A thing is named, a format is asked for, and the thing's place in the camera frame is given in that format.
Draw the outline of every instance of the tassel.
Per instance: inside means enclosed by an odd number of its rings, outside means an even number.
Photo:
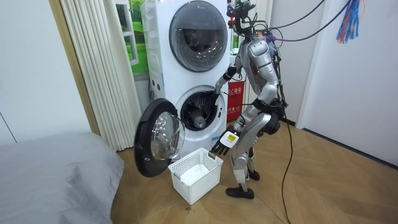
[[[339,44],[345,44],[349,39],[355,39],[359,36],[359,2],[360,0],[349,0],[350,3],[346,9],[343,22],[341,23],[340,29],[337,34],[337,42]]]

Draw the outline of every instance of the yellow label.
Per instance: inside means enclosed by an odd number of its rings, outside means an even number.
[[[232,134],[230,134],[228,136],[228,140],[230,140],[231,142],[235,141],[235,139],[236,139],[236,136],[233,136]]]

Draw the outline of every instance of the red label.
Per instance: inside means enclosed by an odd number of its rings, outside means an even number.
[[[229,82],[226,120],[232,121],[242,113],[244,82]]]

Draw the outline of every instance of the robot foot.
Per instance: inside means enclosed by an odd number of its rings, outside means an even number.
[[[260,180],[260,174],[257,171],[249,172],[249,177],[252,180]]]
[[[234,198],[246,198],[246,199],[253,199],[254,198],[254,192],[252,189],[248,189],[247,192],[245,192],[241,187],[228,187],[225,190],[225,193]]]

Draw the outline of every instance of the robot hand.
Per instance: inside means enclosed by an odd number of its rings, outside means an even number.
[[[236,143],[241,135],[240,132],[236,131],[233,125],[226,128],[224,133],[220,136],[216,144],[211,148],[211,152],[221,155],[224,152],[224,156],[228,153],[229,149]]]
[[[210,90],[205,92],[205,96],[207,96],[211,100],[211,105],[217,105],[217,100],[220,94],[217,94],[215,91]]]

